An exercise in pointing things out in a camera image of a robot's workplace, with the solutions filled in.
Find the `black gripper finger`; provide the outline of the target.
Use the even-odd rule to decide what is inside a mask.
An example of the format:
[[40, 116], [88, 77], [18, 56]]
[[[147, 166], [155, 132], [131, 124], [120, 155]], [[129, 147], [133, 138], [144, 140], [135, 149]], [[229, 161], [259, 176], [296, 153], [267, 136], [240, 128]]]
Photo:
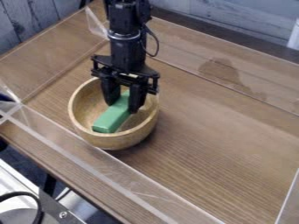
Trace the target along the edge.
[[128, 111], [135, 114], [144, 106], [147, 95], [147, 87], [144, 85], [133, 84], [129, 87]]
[[120, 85], [115, 80], [103, 79], [101, 80], [101, 91], [104, 95], [104, 100], [108, 106], [111, 106], [120, 97]]

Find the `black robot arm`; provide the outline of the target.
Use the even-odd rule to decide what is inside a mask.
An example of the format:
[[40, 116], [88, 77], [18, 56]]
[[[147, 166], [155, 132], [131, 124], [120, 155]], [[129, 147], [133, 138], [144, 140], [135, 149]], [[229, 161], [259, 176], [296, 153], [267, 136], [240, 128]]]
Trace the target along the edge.
[[147, 35], [157, 37], [145, 23], [152, 19], [148, 0], [104, 0], [109, 27], [111, 55], [93, 55], [90, 75], [100, 79], [101, 92], [108, 106], [120, 97], [120, 87], [129, 87], [128, 112], [135, 114], [145, 104], [148, 94], [156, 95], [160, 74], [147, 66]]

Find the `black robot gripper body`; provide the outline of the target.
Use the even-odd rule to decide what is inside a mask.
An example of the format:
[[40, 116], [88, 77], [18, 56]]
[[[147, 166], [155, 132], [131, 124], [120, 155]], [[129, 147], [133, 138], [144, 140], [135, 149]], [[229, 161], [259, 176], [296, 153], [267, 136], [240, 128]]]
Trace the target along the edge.
[[120, 87], [131, 87], [133, 84], [144, 85], [147, 93], [156, 95], [160, 74], [145, 64], [147, 31], [125, 36], [111, 31], [108, 38], [111, 54], [94, 54], [90, 57], [93, 62], [90, 75], [100, 80], [115, 80]]

